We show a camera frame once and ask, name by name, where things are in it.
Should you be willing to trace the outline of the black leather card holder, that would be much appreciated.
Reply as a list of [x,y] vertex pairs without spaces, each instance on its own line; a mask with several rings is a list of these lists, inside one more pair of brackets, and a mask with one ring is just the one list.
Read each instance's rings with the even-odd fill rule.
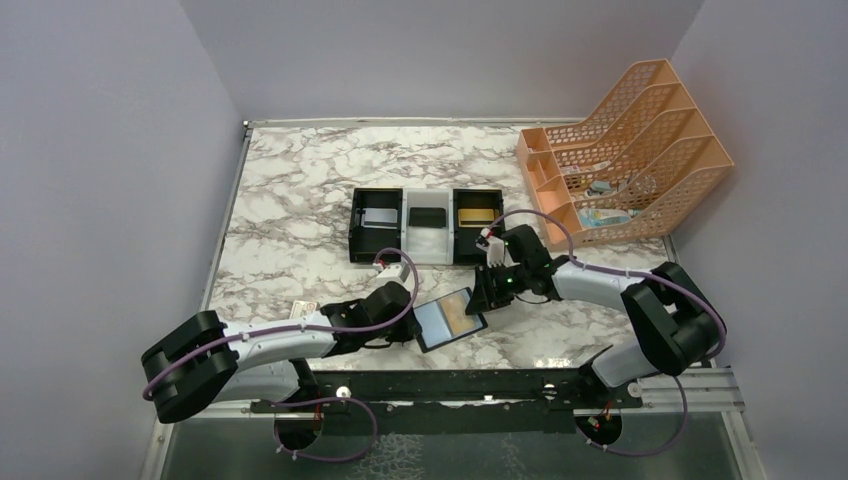
[[[467,292],[468,298],[470,300],[471,289],[464,288],[454,292],[458,292],[461,290],[465,290]],[[416,341],[422,353],[428,353],[438,348],[444,347],[450,343],[483,331],[488,327],[488,323],[482,314],[474,314],[482,320],[483,327],[475,332],[466,333],[460,336],[453,336],[449,332],[445,317],[440,307],[438,306],[438,300],[446,295],[443,295],[435,300],[423,303],[413,309],[415,319],[421,328],[421,332],[417,335]]]

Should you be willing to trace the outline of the gold VIP card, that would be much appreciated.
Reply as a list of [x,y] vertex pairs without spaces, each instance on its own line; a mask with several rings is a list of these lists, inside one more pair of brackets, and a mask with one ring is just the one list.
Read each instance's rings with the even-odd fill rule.
[[483,322],[478,316],[465,312],[468,300],[465,290],[454,292],[438,300],[438,306],[445,317],[448,330],[453,336],[475,332],[483,327]]
[[496,209],[461,208],[457,212],[460,228],[484,228],[492,224],[498,216]]

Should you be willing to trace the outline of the black white three-compartment tray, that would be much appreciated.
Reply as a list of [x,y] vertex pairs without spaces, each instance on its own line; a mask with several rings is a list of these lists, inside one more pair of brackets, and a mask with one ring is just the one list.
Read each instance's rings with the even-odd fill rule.
[[351,201],[348,257],[369,264],[384,248],[417,265],[477,265],[482,228],[504,212],[499,189],[356,188]]

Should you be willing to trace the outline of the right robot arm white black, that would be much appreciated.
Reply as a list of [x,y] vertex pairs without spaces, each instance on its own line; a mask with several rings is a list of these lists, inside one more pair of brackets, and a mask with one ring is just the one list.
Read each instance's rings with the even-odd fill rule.
[[468,315],[504,308],[530,292],[548,301],[600,305],[628,317],[634,339],[603,350],[578,369],[573,390],[587,402],[598,402],[638,378],[677,376],[726,337],[723,321],[676,263],[627,271],[553,257],[527,225],[500,235],[483,228],[476,245],[486,260],[475,269]]

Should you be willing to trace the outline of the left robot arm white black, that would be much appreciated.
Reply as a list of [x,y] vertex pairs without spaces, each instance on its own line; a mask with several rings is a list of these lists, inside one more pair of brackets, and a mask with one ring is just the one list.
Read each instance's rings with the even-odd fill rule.
[[365,298],[326,304],[294,319],[227,324],[215,311],[201,311],[142,354],[142,397],[163,424],[217,402],[286,400],[303,387],[297,361],[354,353],[377,339],[416,339],[422,328],[413,299],[391,281]]

